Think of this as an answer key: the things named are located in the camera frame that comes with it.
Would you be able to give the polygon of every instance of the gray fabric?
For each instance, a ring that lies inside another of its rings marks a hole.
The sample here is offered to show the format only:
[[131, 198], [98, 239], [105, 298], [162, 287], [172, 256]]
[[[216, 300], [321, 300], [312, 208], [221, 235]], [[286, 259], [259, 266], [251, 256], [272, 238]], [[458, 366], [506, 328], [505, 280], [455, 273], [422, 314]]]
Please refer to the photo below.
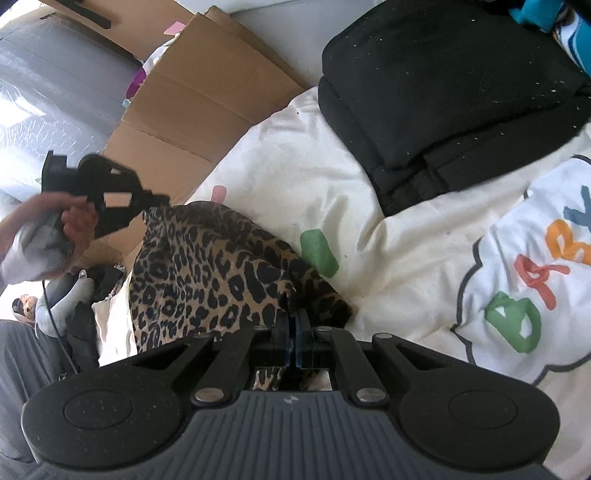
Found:
[[92, 278], [79, 278], [66, 296], [54, 305], [51, 314], [56, 323], [57, 333], [49, 317], [45, 297], [41, 295], [35, 307], [35, 321], [39, 329], [50, 337], [64, 336], [66, 334], [66, 321], [74, 313], [74, 308], [79, 301], [90, 302], [94, 290], [95, 281]]
[[16, 480], [36, 463], [21, 430], [22, 406], [68, 372], [58, 340], [25, 323], [0, 320], [0, 480]]

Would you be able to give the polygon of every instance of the cardboard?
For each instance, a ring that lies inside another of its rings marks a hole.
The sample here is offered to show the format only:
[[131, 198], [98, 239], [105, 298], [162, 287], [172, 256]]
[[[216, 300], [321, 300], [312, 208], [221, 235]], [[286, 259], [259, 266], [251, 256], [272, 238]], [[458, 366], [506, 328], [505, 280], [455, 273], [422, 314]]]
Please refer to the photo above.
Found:
[[105, 30], [55, 0], [43, 3], [97, 31], [140, 60], [146, 60], [164, 42], [170, 40], [164, 31], [175, 22], [189, 23], [193, 14], [174, 0], [84, 0], [81, 7], [111, 20]]
[[[189, 22], [140, 87], [104, 151], [137, 171], [144, 188], [169, 195], [172, 205], [185, 203], [251, 126], [304, 91], [259, 39], [237, 35], [243, 27], [223, 12], [214, 16], [216, 21], [196, 15]], [[144, 232], [136, 218], [94, 242], [83, 260], [118, 256], [130, 268]]]

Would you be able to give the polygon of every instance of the leopard print fabric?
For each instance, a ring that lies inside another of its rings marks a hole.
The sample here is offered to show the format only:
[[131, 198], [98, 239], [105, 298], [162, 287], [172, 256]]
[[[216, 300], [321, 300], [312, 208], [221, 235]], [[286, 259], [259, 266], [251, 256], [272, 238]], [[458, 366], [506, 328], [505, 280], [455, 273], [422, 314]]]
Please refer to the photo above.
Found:
[[343, 327], [350, 307], [283, 240], [224, 205], [144, 213], [129, 303], [138, 352], [195, 333], [216, 339], [306, 307], [313, 326]]

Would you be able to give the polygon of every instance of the black cable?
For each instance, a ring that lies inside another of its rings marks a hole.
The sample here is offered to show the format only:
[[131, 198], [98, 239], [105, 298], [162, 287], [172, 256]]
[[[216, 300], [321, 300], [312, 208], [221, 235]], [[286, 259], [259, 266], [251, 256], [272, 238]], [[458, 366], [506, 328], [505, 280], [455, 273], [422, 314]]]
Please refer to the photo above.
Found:
[[53, 329], [54, 329], [54, 331], [56, 333], [57, 341], [60, 342], [61, 351], [64, 352], [64, 355], [66, 356], [66, 358], [70, 362], [70, 366], [72, 367], [72, 370], [74, 371], [74, 375], [76, 375], [78, 373], [78, 369], [74, 365], [74, 362], [72, 361], [70, 355], [68, 355], [68, 352], [66, 350], [66, 346], [64, 345], [64, 342], [61, 341], [60, 334], [57, 331], [56, 322], [53, 319], [53, 315], [51, 314], [51, 309], [49, 308], [49, 301], [47, 300], [47, 290], [45, 289], [45, 280], [42, 280], [41, 281], [41, 285], [43, 286], [43, 297], [45, 298], [45, 305], [47, 306], [47, 312], [49, 313], [49, 318], [51, 320], [51, 324], [53, 325]]

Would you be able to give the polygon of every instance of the orange letter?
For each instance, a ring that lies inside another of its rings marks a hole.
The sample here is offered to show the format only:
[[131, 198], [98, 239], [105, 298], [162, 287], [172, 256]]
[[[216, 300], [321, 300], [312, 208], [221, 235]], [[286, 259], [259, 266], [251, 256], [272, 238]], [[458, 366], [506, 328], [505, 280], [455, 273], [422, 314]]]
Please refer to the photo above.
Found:
[[[558, 239], [562, 238], [564, 248], [561, 248]], [[562, 220], [555, 220], [546, 230], [546, 245], [552, 258], [563, 258], [574, 261], [579, 250], [583, 251], [581, 263], [591, 265], [591, 245], [584, 242], [575, 242], [573, 232], [568, 224]]]

